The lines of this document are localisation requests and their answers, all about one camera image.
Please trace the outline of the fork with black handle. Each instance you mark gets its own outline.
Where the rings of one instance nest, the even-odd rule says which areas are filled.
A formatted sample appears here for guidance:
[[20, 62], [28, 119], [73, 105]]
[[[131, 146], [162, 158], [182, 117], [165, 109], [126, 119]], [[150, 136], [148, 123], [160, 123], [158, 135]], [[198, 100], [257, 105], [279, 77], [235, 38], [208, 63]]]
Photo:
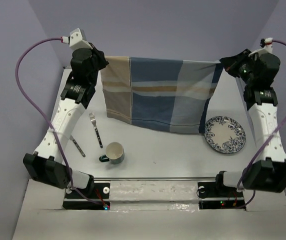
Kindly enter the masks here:
[[91, 121], [91, 123], [93, 125], [93, 128], [94, 128], [94, 131], [95, 131], [95, 134], [96, 134], [99, 146], [102, 149], [103, 148], [103, 144], [102, 144], [102, 140], [101, 140], [101, 137], [100, 137], [100, 134], [99, 134], [99, 130], [98, 130], [98, 127], [97, 127], [97, 121], [96, 121], [95, 115], [92, 112], [90, 112], [89, 113], [89, 117], [90, 117], [90, 121]]

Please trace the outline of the blue floral plate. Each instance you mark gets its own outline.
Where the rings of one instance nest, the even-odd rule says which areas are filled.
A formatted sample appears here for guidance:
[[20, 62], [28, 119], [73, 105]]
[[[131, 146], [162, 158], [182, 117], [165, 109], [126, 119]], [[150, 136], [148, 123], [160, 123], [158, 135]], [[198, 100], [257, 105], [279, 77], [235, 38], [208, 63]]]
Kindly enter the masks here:
[[228, 116], [210, 118], [204, 127], [204, 138], [209, 146], [222, 154], [235, 154], [246, 144], [243, 127]]

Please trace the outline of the knife with black handle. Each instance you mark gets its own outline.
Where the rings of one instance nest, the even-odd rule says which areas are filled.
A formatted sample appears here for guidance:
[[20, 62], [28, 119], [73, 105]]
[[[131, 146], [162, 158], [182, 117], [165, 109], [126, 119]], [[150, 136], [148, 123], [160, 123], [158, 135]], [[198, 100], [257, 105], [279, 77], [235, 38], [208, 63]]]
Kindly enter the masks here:
[[85, 158], [86, 155], [85, 155], [84, 151], [81, 149], [80, 145], [77, 143], [77, 141], [74, 139], [74, 137], [71, 135], [69, 139], [73, 142], [73, 144], [75, 145], [75, 147], [77, 148], [77, 150], [79, 151], [81, 156], [83, 158]]

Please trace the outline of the blue beige checked cloth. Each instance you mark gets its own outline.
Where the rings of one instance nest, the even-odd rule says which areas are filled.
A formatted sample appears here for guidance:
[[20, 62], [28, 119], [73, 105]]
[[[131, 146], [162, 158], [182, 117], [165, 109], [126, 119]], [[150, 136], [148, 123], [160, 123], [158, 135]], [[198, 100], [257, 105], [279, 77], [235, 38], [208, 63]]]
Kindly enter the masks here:
[[108, 56], [100, 72], [106, 115], [155, 131], [203, 135], [219, 61]]

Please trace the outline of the dark green mug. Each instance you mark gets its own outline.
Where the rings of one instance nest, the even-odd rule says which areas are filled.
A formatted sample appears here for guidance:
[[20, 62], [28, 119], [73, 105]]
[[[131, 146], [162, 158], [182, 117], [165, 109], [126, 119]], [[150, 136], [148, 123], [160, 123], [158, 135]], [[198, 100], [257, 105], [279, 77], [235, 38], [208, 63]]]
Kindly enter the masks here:
[[109, 162], [117, 165], [125, 159], [125, 151], [119, 142], [111, 142], [105, 149], [105, 154], [99, 157], [101, 163]]

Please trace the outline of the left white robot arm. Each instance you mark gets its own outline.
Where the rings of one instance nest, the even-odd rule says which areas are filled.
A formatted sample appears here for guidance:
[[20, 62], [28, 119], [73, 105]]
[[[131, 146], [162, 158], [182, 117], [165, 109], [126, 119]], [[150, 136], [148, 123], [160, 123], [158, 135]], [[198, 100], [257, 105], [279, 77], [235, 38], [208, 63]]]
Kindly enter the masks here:
[[34, 181], [59, 189], [71, 188], [87, 198], [93, 194], [94, 177], [66, 166], [62, 156], [72, 132], [95, 94], [98, 73], [108, 65], [103, 51], [94, 46], [73, 51], [71, 72], [60, 94], [50, 126], [23, 164]]

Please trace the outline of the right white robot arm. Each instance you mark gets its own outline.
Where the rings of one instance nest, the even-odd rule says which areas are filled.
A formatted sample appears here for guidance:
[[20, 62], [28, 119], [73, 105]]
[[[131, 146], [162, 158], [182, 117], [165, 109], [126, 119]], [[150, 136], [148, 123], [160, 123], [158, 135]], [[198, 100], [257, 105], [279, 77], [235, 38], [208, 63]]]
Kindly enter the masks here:
[[244, 82], [243, 99], [257, 152], [244, 170], [220, 171], [213, 190], [218, 196], [225, 196], [232, 188], [280, 193], [286, 188], [286, 153], [279, 133], [278, 98], [272, 83], [281, 61], [268, 51], [249, 49], [219, 61], [230, 76]]

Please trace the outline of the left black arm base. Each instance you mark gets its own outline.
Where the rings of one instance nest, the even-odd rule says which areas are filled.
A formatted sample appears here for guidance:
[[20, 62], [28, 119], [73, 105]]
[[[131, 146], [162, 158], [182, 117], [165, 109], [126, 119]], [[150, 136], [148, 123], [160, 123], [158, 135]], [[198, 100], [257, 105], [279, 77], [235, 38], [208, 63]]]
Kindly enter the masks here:
[[91, 189], [79, 189], [77, 191], [66, 189], [62, 208], [65, 210], [110, 210], [110, 191], [111, 182], [98, 180], [94, 182], [94, 188]]

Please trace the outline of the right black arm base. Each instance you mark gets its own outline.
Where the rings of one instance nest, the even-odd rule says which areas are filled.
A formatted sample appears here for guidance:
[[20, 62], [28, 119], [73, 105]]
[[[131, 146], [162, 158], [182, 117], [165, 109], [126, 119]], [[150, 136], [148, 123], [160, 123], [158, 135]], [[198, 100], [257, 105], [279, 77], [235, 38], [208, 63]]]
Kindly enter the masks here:
[[198, 182], [196, 195], [200, 210], [233, 209], [246, 203], [242, 192], [237, 192], [233, 187], [218, 187], [214, 181]]

